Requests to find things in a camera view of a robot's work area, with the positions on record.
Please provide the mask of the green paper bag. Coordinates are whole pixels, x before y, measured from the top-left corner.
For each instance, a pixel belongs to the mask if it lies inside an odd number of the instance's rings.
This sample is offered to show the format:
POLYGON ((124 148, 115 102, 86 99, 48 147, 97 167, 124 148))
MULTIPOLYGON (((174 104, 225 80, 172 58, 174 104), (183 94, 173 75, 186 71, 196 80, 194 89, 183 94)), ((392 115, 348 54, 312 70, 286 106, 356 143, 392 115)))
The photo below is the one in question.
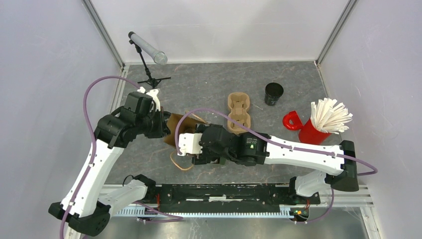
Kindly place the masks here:
MULTIPOLYGON (((168 127, 168 129, 170 130, 171 133, 169 135, 167 135, 166 137, 164 137, 163 142, 172 146, 172 147, 176 147, 175 139, 174 139, 175 132, 176 132, 176 126, 177 126, 178 122, 180 121, 180 119, 183 117, 183 115, 175 114, 175 113, 168 113, 168 114, 166 114, 166 116, 168 116, 166 124, 167 124, 167 127, 168 127)), ((204 119, 197 116, 196 114, 191 114, 191 116, 194 116, 194 118, 187 117, 186 119, 183 120, 183 122, 181 123, 181 125, 178 129, 177 135, 180 135, 182 133, 194 133, 195 129, 196 129, 196 124, 207 123, 204 119)), ((176 153, 176 151, 174 150, 170 154, 170 159, 176 167, 178 167, 182 171, 188 171, 191 168, 193 168, 193 166, 194 166, 193 164, 188 168, 182 168, 179 164, 177 164, 175 162, 175 160, 173 159, 173 156, 174 156, 175 153, 176 153)))

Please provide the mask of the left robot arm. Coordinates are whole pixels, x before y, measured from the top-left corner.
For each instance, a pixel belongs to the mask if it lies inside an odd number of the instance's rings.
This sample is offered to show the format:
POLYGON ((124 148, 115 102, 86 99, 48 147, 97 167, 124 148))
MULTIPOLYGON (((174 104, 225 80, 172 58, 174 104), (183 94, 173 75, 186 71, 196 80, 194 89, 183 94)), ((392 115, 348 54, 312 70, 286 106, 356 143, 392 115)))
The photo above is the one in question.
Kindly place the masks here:
POLYGON ((143 175, 105 196, 100 192, 115 162, 138 135, 163 138, 170 134, 158 94, 158 89, 140 88, 128 95, 122 107, 99 120, 91 131, 93 142, 83 169, 66 197, 50 205, 50 215, 78 233, 95 237, 121 209, 156 198, 153 181, 143 175))

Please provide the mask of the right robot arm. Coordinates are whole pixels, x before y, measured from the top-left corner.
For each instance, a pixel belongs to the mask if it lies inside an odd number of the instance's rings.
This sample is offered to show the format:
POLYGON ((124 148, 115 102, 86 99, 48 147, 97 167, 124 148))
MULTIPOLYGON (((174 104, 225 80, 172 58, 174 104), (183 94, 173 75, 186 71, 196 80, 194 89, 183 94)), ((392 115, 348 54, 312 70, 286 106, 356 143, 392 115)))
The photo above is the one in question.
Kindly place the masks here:
POLYGON ((285 164, 312 169, 307 175, 290 179, 288 198, 300 203, 328 188, 342 192, 359 190, 356 162, 348 159, 354 144, 312 145, 286 141, 265 133, 231 133, 221 125, 199 124, 195 133, 179 136, 180 154, 194 156, 193 164, 227 159, 244 166, 285 164))

